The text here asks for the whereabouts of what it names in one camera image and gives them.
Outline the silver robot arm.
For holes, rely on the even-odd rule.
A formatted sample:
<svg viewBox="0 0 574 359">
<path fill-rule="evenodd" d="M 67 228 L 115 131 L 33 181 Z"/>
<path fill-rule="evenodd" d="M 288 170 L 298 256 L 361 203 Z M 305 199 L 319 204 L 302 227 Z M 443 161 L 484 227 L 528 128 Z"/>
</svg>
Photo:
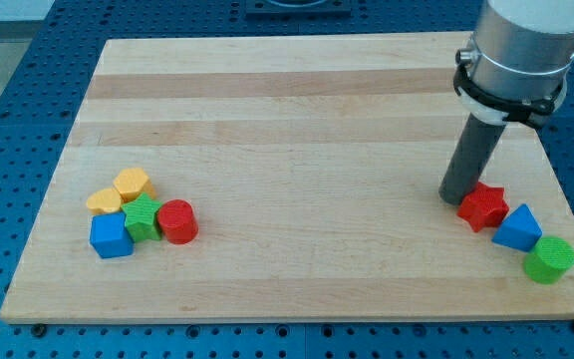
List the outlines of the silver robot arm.
<svg viewBox="0 0 574 359">
<path fill-rule="evenodd" d="M 574 0 L 484 0 L 453 87 L 485 125 L 540 129 L 565 100 L 573 62 Z"/>
</svg>

